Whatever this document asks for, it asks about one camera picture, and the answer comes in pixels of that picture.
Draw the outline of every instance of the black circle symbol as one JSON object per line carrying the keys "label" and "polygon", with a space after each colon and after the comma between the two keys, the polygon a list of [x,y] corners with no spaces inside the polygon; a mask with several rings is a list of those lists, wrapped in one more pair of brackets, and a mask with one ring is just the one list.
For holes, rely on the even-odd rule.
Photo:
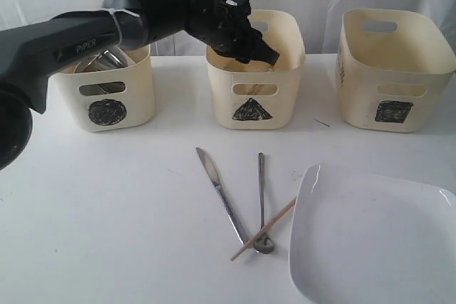
{"label": "black circle symbol", "polygon": [[104,99],[91,103],[88,108],[90,120],[100,126],[115,125],[127,116],[127,108],[120,101]]}

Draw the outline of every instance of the black triangle symbol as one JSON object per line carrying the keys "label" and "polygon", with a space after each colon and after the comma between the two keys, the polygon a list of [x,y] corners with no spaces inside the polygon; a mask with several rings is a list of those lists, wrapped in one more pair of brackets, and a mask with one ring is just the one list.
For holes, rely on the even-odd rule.
{"label": "black triangle symbol", "polygon": [[272,116],[253,98],[248,99],[233,114],[233,120],[257,121],[269,120]]}

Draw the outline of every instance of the bin handle hole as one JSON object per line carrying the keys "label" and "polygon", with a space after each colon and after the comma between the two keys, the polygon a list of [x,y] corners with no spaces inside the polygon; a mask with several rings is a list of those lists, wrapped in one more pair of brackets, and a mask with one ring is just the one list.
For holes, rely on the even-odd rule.
{"label": "bin handle hole", "polygon": [[237,83],[233,86],[233,93],[236,95],[275,95],[277,91],[277,85],[260,83]]}
{"label": "bin handle hole", "polygon": [[370,32],[392,33],[398,30],[398,24],[394,21],[365,21],[363,30]]}
{"label": "bin handle hole", "polygon": [[252,28],[255,28],[261,33],[265,33],[269,29],[269,25],[265,21],[255,21],[252,23]]}
{"label": "bin handle hole", "polygon": [[379,85],[377,91],[384,95],[410,96],[420,97],[426,94],[428,88],[425,85],[401,85],[397,83],[389,83]]}
{"label": "bin handle hole", "polygon": [[84,96],[94,95],[105,95],[105,94],[116,94],[125,92],[126,85],[124,82],[107,82],[107,83],[95,83],[92,85],[82,85],[79,87],[79,93]]}

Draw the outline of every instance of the robotic arm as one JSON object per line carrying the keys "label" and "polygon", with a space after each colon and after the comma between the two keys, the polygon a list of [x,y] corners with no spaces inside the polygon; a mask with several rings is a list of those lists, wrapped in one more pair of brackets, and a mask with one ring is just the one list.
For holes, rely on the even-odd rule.
{"label": "robotic arm", "polygon": [[104,0],[103,7],[0,32],[0,169],[30,138],[29,108],[46,111],[48,78],[109,46],[132,50],[185,30],[242,63],[279,58],[251,27],[249,0]]}

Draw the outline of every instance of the knife blade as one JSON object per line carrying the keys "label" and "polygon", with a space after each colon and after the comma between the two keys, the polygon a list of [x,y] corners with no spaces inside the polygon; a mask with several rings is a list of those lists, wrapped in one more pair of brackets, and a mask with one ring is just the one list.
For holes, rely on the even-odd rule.
{"label": "knife blade", "polygon": [[220,199],[222,200],[223,206],[225,207],[225,210],[228,213],[229,220],[231,221],[231,224],[233,225],[234,230],[236,231],[237,237],[243,244],[245,244],[249,240],[249,237],[247,236],[247,233],[244,227],[242,226],[241,221],[237,217],[236,212],[233,210],[233,207],[229,203],[229,200],[220,182],[220,177],[217,172],[217,169],[215,169],[214,162],[210,159],[210,157],[203,149],[197,147],[196,150],[199,159],[201,160],[202,166],[206,170],[206,173],[209,176],[212,185],[214,186]]}

